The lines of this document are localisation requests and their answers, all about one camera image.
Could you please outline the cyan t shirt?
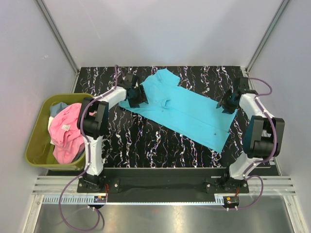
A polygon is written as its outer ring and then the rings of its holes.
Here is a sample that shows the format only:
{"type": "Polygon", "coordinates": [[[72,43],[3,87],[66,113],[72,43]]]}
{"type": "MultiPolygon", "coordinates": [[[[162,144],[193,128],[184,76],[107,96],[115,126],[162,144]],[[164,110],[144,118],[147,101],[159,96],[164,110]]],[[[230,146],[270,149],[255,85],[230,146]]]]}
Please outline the cyan t shirt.
{"type": "Polygon", "coordinates": [[[142,83],[147,103],[131,108],[125,100],[119,106],[222,152],[236,115],[224,113],[217,101],[187,90],[179,82],[167,69],[158,70],[142,83]]]}

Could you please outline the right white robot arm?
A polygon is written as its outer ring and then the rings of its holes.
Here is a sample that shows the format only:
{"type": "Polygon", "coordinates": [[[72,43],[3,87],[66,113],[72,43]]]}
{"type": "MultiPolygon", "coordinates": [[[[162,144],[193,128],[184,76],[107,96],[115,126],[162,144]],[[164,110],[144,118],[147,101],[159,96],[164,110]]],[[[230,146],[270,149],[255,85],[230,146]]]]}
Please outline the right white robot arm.
{"type": "Polygon", "coordinates": [[[266,163],[280,153],[285,121],[271,114],[254,90],[228,90],[218,102],[217,108],[232,114],[241,108],[249,119],[243,140],[243,153],[229,166],[228,174],[221,179],[221,188],[232,192],[238,187],[237,180],[244,180],[261,163],[266,163]]]}

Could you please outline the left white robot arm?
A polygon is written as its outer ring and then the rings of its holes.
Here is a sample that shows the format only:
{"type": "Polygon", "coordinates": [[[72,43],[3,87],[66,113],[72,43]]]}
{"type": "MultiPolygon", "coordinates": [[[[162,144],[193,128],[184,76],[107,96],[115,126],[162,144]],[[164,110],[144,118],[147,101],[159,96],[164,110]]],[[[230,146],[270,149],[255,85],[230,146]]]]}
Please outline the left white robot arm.
{"type": "Polygon", "coordinates": [[[104,169],[102,140],[108,128],[109,110],[125,100],[130,107],[139,107],[140,104],[147,103],[143,85],[129,88],[113,87],[97,97],[85,97],[82,101],[77,127],[85,143],[85,173],[92,176],[87,185],[94,192],[102,191],[105,186],[105,180],[99,175],[104,169]]]}

